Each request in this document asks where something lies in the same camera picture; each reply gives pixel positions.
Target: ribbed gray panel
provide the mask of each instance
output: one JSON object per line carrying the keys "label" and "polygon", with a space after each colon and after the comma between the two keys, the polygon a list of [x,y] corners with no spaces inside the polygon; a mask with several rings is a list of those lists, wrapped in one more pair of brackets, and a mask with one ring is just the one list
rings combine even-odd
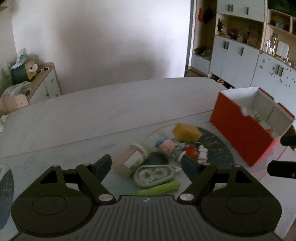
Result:
{"label": "ribbed gray panel", "polygon": [[14,241],[280,241],[273,233],[233,237],[201,218],[194,206],[178,204],[172,196],[123,196],[120,202],[98,208],[81,229],[56,238],[20,234]]}

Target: white wall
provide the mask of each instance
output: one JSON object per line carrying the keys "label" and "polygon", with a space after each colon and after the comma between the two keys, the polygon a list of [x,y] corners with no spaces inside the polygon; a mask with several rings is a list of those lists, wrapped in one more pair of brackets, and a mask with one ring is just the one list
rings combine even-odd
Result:
{"label": "white wall", "polygon": [[183,77],[190,0],[15,0],[17,51],[54,62],[62,92]]}
{"label": "white wall", "polygon": [[15,41],[12,30],[11,7],[0,12],[0,65],[16,60]]}

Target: lime green tube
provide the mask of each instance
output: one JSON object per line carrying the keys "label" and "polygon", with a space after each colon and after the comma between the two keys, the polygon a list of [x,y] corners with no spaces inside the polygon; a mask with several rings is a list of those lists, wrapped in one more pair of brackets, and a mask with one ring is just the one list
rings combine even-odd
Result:
{"label": "lime green tube", "polygon": [[155,196],[158,194],[162,194],[168,191],[178,189],[180,186],[181,184],[177,180],[174,180],[170,183],[165,183],[156,187],[139,190],[139,193],[137,195],[138,196]]}

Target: red box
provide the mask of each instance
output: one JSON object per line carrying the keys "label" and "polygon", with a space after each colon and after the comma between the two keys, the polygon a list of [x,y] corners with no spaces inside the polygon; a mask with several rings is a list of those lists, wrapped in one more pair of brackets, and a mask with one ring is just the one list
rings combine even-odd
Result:
{"label": "red box", "polygon": [[264,90],[250,87],[221,91],[210,121],[253,166],[274,147],[294,119]]}

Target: white toy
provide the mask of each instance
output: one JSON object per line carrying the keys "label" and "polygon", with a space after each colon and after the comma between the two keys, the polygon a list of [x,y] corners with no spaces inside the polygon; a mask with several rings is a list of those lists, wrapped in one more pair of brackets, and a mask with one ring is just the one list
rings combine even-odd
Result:
{"label": "white toy", "polygon": [[204,164],[207,162],[207,148],[203,145],[198,147],[198,161],[199,164]]}

